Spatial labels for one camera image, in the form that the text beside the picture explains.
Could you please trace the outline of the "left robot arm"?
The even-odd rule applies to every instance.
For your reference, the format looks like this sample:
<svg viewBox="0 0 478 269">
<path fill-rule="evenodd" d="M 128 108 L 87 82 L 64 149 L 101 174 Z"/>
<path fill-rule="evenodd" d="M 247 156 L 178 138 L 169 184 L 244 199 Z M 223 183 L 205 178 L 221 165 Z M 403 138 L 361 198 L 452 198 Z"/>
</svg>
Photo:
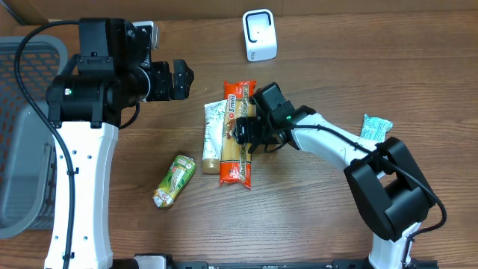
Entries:
<svg viewBox="0 0 478 269">
<path fill-rule="evenodd" d="M 55 217 L 46 268 L 112 268 L 108 232 L 111 165 L 122 111 L 141 102 L 183 100 L 193 71 L 154 62 L 155 23 L 81 19 L 76 71 L 58 75 L 46 101 L 58 133 Z"/>
</svg>

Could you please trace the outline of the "green yellow snack packet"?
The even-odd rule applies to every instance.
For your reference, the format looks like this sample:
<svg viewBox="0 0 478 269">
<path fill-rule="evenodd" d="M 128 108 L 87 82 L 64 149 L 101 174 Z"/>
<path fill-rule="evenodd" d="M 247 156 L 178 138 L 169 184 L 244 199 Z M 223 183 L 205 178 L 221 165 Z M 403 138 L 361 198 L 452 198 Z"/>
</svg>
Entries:
<svg viewBox="0 0 478 269">
<path fill-rule="evenodd" d="M 170 165 L 165 177 L 153 194 L 153 202 L 158 208 L 169 208 L 176 197 L 193 177 L 196 164 L 192 158 L 177 155 Z"/>
</svg>

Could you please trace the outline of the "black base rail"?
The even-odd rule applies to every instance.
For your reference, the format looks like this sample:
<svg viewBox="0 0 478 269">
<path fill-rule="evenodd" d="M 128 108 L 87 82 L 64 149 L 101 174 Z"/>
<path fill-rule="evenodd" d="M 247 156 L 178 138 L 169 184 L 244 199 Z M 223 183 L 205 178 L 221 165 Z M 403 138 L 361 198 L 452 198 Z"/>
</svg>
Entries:
<svg viewBox="0 0 478 269">
<path fill-rule="evenodd" d="M 144 253 L 128 259 L 113 259 L 112 269 L 366 269 L 373 268 L 367 259 L 338 259 L 333 262 L 280 263 L 207 263 L 205 261 L 179 262 L 171 255 Z"/>
</svg>

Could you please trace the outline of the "teal snack packet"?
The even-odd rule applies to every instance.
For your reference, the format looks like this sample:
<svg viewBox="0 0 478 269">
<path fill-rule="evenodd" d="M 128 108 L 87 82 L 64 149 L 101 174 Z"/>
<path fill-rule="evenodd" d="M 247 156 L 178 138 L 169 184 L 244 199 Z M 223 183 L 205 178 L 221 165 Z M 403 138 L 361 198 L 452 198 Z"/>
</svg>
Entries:
<svg viewBox="0 0 478 269">
<path fill-rule="evenodd" d="M 384 142 L 387 133 L 393 128 L 393 125 L 394 124 L 389 120 L 379 117 L 369 117 L 365 114 L 360 137 L 380 143 Z"/>
</svg>

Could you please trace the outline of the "white barcode scanner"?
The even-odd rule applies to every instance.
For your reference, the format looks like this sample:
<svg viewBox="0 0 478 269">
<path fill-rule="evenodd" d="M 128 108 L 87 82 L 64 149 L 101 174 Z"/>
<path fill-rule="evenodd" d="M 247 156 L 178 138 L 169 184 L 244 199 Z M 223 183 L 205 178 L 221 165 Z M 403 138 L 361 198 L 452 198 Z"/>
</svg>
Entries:
<svg viewBox="0 0 478 269">
<path fill-rule="evenodd" d="M 243 15 L 242 22 L 247 60 L 274 59 L 278 43 L 273 13 L 268 9 L 250 10 Z"/>
</svg>

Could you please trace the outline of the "grey plastic mesh basket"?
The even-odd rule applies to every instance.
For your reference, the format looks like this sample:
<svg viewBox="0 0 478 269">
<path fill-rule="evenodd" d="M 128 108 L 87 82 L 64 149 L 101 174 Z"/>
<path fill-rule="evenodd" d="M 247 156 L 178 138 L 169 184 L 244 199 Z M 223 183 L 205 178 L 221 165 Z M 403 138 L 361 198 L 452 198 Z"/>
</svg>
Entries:
<svg viewBox="0 0 478 269">
<path fill-rule="evenodd" d="M 21 37 L 1 38 L 1 238 L 26 229 L 51 229 L 55 213 L 55 140 L 25 100 L 14 76 Z M 43 113 L 47 87 L 64 68 L 65 45 L 53 36 L 32 38 L 22 53 L 21 76 Z"/>
</svg>

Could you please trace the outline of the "orange spaghetti packet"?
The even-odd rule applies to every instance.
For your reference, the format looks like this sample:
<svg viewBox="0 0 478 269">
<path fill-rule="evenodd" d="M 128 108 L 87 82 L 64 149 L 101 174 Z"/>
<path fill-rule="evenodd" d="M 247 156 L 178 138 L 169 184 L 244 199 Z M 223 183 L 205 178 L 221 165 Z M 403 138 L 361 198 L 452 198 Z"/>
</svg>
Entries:
<svg viewBox="0 0 478 269">
<path fill-rule="evenodd" d="M 248 153 L 252 144 L 240 145 L 233 136 L 233 132 L 237 118 L 255 115 L 255 107 L 249 101 L 249 97 L 255 91 L 255 86 L 256 81 L 235 83 L 224 81 L 226 109 L 223 121 L 220 185 L 241 183 L 248 189 L 252 187 L 252 155 Z"/>
</svg>

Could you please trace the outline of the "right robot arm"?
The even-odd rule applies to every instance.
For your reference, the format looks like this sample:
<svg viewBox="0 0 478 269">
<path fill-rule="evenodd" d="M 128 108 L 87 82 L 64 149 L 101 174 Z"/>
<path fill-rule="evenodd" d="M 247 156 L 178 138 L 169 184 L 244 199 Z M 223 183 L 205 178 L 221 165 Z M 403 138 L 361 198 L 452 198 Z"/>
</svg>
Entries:
<svg viewBox="0 0 478 269">
<path fill-rule="evenodd" d="M 343 170 L 362 220 L 373 233 L 363 259 L 336 259 L 328 268 L 437 268 L 412 258 L 415 238 L 429 210 L 439 204 L 424 174 L 401 140 L 376 142 L 334 126 L 314 109 L 295 108 L 277 83 L 259 90 L 243 87 L 242 106 L 253 116 L 237 118 L 232 136 L 249 152 L 262 146 L 293 148 L 317 155 Z"/>
</svg>

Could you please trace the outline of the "white cream tube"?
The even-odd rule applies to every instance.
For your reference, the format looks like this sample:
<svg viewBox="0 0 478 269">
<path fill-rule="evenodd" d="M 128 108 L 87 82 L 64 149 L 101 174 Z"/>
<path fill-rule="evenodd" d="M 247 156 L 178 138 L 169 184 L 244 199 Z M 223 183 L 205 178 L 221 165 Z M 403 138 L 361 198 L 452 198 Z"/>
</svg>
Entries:
<svg viewBox="0 0 478 269">
<path fill-rule="evenodd" d="M 208 103 L 205 108 L 205 138 L 202 154 L 202 170 L 207 174 L 220 172 L 222 158 L 223 121 L 226 100 Z"/>
</svg>

